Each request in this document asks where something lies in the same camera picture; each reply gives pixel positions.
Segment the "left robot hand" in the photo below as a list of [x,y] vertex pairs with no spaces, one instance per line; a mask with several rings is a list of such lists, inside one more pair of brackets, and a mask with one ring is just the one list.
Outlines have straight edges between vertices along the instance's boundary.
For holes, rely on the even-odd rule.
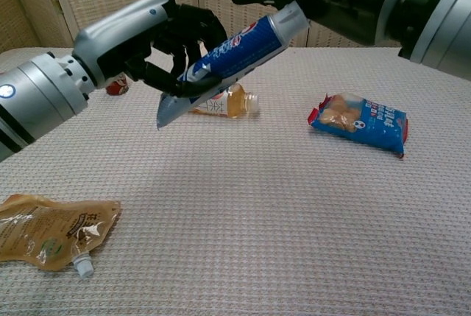
[[212,76],[186,85],[178,77],[201,58],[201,45],[210,52],[226,40],[222,23],[209,9],[176,0],[137,0],[81,29],[72,56],[95,88],[125,73],[163,93],[188,98],[222,79]]

